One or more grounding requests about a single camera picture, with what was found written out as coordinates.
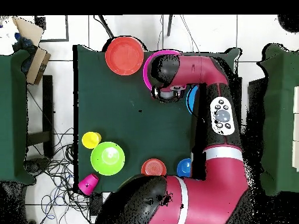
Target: lime green plate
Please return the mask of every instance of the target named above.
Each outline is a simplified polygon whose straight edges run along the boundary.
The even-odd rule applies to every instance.
[[[124,152],[114,142],[102,142],[92,151],[91,164],[99,174],[114,175],[124,166]]]

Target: blue cup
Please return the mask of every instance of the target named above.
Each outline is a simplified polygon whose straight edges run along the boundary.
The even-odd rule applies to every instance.
[[[191,88],[186,97],[186,107],[190,114],[192,114],[192,111],[193,111],[195,94],[196,94],[198,88],[199,88],[198,86],[194,86],[193,88]]]
[[[179,162],[176,172],[179,177],[188,177],[191,176],[191,159],[186,158]]]

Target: yellow cup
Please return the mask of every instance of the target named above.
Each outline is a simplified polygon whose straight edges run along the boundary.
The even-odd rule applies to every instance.
[[[88,149],[94,149],[97,147],[102,137],[97,132],[87,132],[82,137],[82,144]]]

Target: green table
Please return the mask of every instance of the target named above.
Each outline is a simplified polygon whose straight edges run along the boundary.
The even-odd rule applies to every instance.
[[[27,109],[26,77],[21,65],[28,56],[24,50],[10,56],[0,55],[0,181],[26,185],[35,182],[24,168]]]
[[[294,129],[294,88],[299,86],[299,52],[288,52],[281,45],[266,47],[260,62],[267,75],[267,91],[263,98],[262,166],[260,182],[267,195],[280,191],[299,193],[299,173],[292,167]]]
[[[102,142],[115,142],[126,156],[123,169],[114,176],[99,176],[97,193],[117,191],[133,175],[141,173],[142,164],[150,159],[162,160],[168,174],[176,174],[178,162],[190,157],[195,121],[184,98],[178,103],[161,104],[153,100],[142,77],[142,67],[133,75],[120,76],[106,64],[103,52],[80,45],[78,51],[78,178],[91,173],[91,150],[81,139],[88,131],[98,132]],[[144,62],[153,52],[144,53]],[[224,53],[184,53],[224,59],[234,70],[239,49]]]

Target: red plate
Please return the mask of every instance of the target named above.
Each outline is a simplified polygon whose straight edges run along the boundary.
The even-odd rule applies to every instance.
[[[118,75],[132,75],[143,63],[143,48],[132,37],[118,37],[112,40],[105,52],[108,67]]]
[[[141,173],[145,175],[166,175],[166,167],[163,162],[158,159],[147,160],[142,168]]]

